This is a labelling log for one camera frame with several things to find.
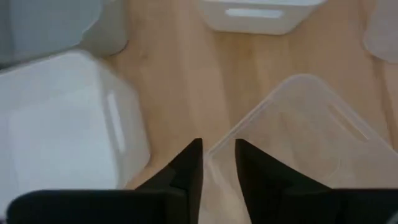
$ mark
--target gray container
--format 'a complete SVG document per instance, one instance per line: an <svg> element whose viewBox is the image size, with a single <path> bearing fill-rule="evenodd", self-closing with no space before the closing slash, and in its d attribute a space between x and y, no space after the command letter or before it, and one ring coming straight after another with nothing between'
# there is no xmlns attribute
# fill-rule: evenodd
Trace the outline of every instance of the gray container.
<svg viewBox="0 0 398 224"><path fill-rule="evenodd" d="M107 56L127 44L124 0L0 0L0 64L78 47Z"/></svg>

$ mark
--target wooden floor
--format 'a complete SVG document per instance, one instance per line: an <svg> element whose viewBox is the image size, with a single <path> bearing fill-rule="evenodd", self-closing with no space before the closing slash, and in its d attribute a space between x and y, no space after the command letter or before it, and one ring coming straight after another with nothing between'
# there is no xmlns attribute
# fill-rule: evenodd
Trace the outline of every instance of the wooden floor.
<svg viewBox="0 0 398 224"><path fill-rule="evenodd" d="M155 174L193 138L216 143L283 79L324 79L398 149L398 65L362 46L373 0L329 0L283 36L213 32L195 0L129 0L131 40L107 58L139 92Z"/></svg>

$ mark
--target bin lid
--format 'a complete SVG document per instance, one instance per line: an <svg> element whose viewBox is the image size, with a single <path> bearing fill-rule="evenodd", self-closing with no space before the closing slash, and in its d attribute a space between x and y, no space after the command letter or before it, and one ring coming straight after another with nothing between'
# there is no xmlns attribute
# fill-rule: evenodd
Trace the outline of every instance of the bin lid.
<svg viewBox="0 0 398 224"><path fill-rule="evenodd" d="M319 78L296 75L209 150L200 223L250 223L235 139L331 188L398 187L397 153Z"/></svg>
<svg viewBox="0 0 398 224"><path fill-rule="evenodd" d="M101 72L67 52L0 73L0 217L34 190L123 187Z"/></svg>
<svg viewBox="0 0 398 224"><path fill-rule="evenodd" d="M68 49L100 18L99 0L5 0L0 3L0 63Z"/></svg>

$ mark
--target light wood floor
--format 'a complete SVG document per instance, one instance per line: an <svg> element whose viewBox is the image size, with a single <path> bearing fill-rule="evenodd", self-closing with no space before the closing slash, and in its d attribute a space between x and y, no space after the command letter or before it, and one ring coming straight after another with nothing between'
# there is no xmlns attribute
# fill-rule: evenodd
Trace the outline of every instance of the light wood floor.
<svg viewBox="0 0 398 224"><path fill-rule="evenodd" d="M155 174L193 138L216 143L283 79L324 79L398 149L398 65L362 46L373 0L329 0L283 36L213 32L195 0L129 0L131 40L108 62L139 92Z"/></svg>

